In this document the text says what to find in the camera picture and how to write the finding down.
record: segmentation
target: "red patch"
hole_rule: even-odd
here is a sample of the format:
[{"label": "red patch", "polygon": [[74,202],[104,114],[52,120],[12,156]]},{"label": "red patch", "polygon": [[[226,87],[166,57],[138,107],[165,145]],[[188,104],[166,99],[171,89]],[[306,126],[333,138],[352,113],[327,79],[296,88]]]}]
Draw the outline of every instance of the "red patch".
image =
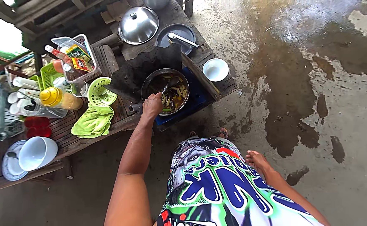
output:
[{"label": "red patch", "polygon": [[241,159],[237,153],[235,153],[234,151],[230,150],[230,149],[227,149],[227,148],[217,148],[216,150],[217,153],[220,153],[220,152],[225,152],[227,153],[229,156],[232,156],[234,158],[238,158],[238,159]]},{"label": "red patch", "polygon": [[168,212],[167,211],[164,211],[161,213],[161,218],[163,219],[163,221],[165,221],[168,217]]}]

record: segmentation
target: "white plastic basket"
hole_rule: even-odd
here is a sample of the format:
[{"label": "white plastic basket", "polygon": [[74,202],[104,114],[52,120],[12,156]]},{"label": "white plastic basket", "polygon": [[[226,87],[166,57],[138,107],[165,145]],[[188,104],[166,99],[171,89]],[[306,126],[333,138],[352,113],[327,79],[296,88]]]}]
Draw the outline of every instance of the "white plastic basket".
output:
[{"label": "white plastic basket", "polygon": [[86,35],[84,34],[79,34],[76,37],[73,38],[75,41],[77,41],[78,43],[82,44],[83,46],[86,46],[87,50],[89,51],[89,55],[91,56],[91,59],[93,60],[93,64],[94,64],[94,69],[87,73],[84,74],[80,77],[76,77],[76,76],[65,76],[65,79],[68,83],[75,83],[77,81],[85,81],[88,82],[92,79],[95,79],[96,77],[101,75],[101,69],[100,69],[100,65],[98,65],[97,63],[97,57],[94,54],[93,48],[91,47],[91,44],[89,44],[89,41],[87,40]]}]

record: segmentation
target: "red cup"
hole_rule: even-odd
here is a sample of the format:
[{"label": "red cup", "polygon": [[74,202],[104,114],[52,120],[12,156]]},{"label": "red cup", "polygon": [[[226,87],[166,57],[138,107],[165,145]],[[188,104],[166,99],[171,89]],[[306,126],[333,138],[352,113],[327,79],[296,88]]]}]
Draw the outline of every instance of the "red cup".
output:
[{"label": "red cup", "polygon": [[32,137],[50,137],[52,131],[48,127],[31,127],[27,130],[27,138],[30,139]]},{"label": "red cup", "polygon": [[27,128],[32,128],[32,127],[47,127],[48,125],[50,125],[50,119],[48,118],[44,118],[44,117],[27,117],[24,120],[24,125]]}]

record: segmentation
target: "metal tray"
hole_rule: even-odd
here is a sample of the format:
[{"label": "metal tray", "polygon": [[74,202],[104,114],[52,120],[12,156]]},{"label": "metal tray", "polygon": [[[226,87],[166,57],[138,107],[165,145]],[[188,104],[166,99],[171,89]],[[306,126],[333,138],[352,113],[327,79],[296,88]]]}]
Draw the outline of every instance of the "metal tray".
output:
[{"label": "metal tray", "polygon": [[[157,35],[156,38],[156,46],[166,48],[170,45],[168,41],[168,33],[173,32],[181,37],[186,38],[189,41],[192,41],[196,43],[196,35],[193,32],[193,30],[184,25],[184,24],[171,24],[170,26],[166,26],[163,30],[160,31],[160,33]],[[184,52],[186,55],[188,55],[193,47],[185,44],[179,40],[172,40],[172,42],[180,44],[182,46],[182,52]]]}]

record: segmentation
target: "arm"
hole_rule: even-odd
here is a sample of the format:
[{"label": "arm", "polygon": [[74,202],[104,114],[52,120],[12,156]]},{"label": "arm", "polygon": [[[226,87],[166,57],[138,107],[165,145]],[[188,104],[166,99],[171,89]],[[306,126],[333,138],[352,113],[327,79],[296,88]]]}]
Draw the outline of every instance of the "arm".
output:
[{"label": "arm", "polygon": [[161,93],[152,94],[143,103],[143,114],[119,164],[105,226],[152,225],[144,174],[150,161],[151,128],[162,108]]},{"label": "arm", "polygon": [[308,211],[317,221],[325,226],[330,226],[325,216],[321,214],[316,207],[314,207],[306,198],[304,198],[300,193],[293,189],[284,178],[281,177],[280,173],[275,171],[271,167],[267,159],[257,151],[248,151],[246,156],[246,161],[249,165],[255,166],[258,172],[262,172],[266,183],[285,196],[287,196],[292,201],[298,203],[302,208]]}]

